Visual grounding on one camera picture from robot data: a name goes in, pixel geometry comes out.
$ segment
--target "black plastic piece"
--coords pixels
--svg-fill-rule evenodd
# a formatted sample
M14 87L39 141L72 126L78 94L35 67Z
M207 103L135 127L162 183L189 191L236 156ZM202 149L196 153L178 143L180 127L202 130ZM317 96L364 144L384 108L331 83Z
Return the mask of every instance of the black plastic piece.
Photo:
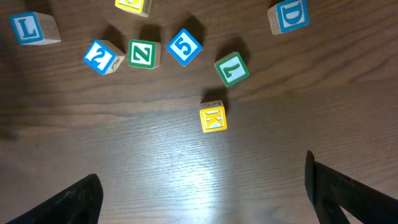
M8 224L97 224L103 189L90 174Z
M320 224L349 224L340 206L363 224L398 223L398 200L316 162L311 151L305 189Z

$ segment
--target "letter block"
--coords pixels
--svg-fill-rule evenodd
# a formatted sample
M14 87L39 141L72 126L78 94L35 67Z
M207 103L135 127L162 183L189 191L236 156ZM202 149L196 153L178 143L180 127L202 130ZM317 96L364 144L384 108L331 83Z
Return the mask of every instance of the letter block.
M221 100L200 105L200 121L204 133L227 129L224 104Z
M129 65L153 69L160 65L161 44L146 40L130 40Z
M167 46L167 51L182 66L187 66L201 50L202 46L186 29L182 29Z
M148 17L152 0L115 0L114 5L123 11Z
M126 55L107 40L94 40L83 61L101 75L115 72Z
M21 45L45 45L61 41L52 16L27 12L11 16L11 24Z
M306 0L286 0L268 9L272 34L283 34L310 23Z
M238 52L230 53L214 65L227 87L249 76L249 70Z

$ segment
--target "number 2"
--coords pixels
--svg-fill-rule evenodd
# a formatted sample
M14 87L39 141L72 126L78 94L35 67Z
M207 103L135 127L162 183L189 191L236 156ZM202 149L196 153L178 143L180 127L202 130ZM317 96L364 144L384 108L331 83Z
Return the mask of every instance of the number 2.
M223 69L224 74L226 75L227 78L230 78L232 76L231 72L240 68L240 66L241 66L240 64L236 64L233 65L232 67L226 67Z
M104 56L105 56L105 50L104 49L97 49L97 53L99 53L98 55L95 55L92 59L91 59L91 61L92 61L92 64L94 65L94 66L96 66L96 67L99 67L99 65L100 65L100 63L101 62L99 62L99 61L97 61L97 59L99 59L99 58L103 58Z
M145 54L145 52L143 52L139 47L134 46L134 56L133 56L133 59L134 59L134 60L137 60L137 61L140 61L141 59L137 56L137 54L138 54L138 55L140 55L140 56L142 57L142 59L144 59L146 62L149 62L150 48L149 48L149 47L146 47L146 48L145 48L145 51L147 52L146 54Z
M180 37L176 42L175 46L178 47L178 49L182 50L184 47L187 49L183 52L184 55L189 55L191 53L191 46L188 43L182 42L183 38Z

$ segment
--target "green number 7 block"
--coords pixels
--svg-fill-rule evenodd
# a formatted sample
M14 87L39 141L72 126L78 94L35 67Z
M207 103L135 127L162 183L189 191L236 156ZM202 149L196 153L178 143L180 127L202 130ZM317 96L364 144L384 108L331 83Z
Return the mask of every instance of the green number 7 block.
M214 65L227 87L249 76L249 70L238 52L230 53Z
M161 44L146 40L130 40L129 65L154 69L160 65Z

